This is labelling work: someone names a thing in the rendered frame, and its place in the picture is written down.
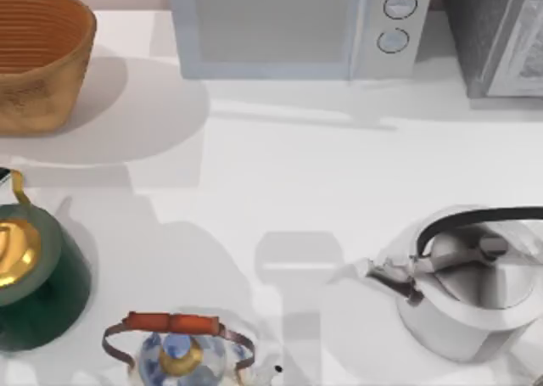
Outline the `green and gold kettle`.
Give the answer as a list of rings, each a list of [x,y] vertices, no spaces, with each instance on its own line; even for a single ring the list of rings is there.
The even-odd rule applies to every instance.
[[[15,201],[0,204],[0,353],[33,350],[63,335],[84,311],[92,274],[60,221],[33,204],[10,169]]]

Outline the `microwave knob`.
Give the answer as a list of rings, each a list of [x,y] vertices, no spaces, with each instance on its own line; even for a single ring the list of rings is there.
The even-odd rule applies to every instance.
[[[401,28],[383,31],[377,39],[378,49],[386,54],[395,54],[403,51],[409,45],[410,36]]]
[[[404,20],[417,10],[417,0],[385,0],[383,11],[392,20]]]

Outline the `microwave door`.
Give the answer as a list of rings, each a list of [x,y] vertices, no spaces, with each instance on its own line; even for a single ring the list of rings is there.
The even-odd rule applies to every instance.
[[[169,0],[182,75],[347,79],[364,1]]]

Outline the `brown woven basket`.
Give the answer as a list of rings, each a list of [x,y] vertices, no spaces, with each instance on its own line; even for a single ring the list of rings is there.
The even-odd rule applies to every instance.
[[[81,0],[0,0],[0,136],[57,131],[71,117],[97,19]]]

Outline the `pale microwave oven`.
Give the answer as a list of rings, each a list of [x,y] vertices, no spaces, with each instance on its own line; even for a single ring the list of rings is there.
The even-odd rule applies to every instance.
[[[380,80],[403,78],[411,74],[430,0],[417,0],[417,10],[404,20],[392,20],[383,11],[385,0],[365,0],[357,9],[355,23],[351,76],[330,80]],[[410,36],[403,51],[386,54],[377,47],[378,36],[383,31],[401,28]]]

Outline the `blue and white teapot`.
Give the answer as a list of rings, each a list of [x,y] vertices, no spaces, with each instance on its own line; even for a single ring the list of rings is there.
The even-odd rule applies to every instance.
[[[135,355],[109,341],[131,332],[147,334]],[[130,386],[275,386],[283,374],[277,356],[258,363],[255,341],[219,316],[131,311],[104,330],[102,347],[126,364]]]

